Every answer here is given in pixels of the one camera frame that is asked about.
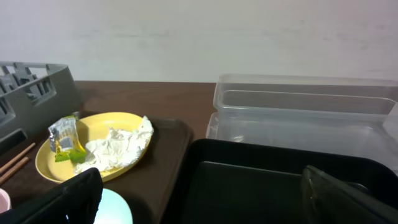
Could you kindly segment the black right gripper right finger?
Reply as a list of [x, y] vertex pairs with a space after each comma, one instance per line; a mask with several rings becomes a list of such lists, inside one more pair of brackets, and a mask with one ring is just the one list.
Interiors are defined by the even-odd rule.
[[301, 192], [309, 223], [397, 224], [397, 209], [314, 166], [304, 168]]

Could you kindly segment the light blue bowl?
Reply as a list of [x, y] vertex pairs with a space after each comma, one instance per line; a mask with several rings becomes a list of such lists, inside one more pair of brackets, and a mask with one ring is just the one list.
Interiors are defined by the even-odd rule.
[[133, 224], [129, 205], [118, 193], [103, 189], [94, 224]]

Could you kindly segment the pink bowl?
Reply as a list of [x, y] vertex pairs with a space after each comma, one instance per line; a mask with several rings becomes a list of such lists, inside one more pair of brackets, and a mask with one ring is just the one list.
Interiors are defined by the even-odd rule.
[[11, 208], [12, 205], [9, 194], [5, 190], [0, 189], [0, 213], [4, 213]]

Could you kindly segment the white tissue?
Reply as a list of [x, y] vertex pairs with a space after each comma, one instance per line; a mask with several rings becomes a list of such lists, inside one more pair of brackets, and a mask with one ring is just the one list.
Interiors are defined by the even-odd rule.
[[108, 172], [137, 162], [153, 133], [152, 123], [146, 116], [133, 131], [109, 128], [106, 138], [88, 141], [85, 144], [87, 157], [84, 163], [75, 166], [74, 173], [79, 174], [90, 168]]

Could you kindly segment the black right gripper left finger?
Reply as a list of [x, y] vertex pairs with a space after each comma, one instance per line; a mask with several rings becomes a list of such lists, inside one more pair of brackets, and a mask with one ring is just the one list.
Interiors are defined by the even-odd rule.
[[1, 214], [1, 224], [93, 223], [103, 191], [98, 169], [90, 168], [37, 198]]

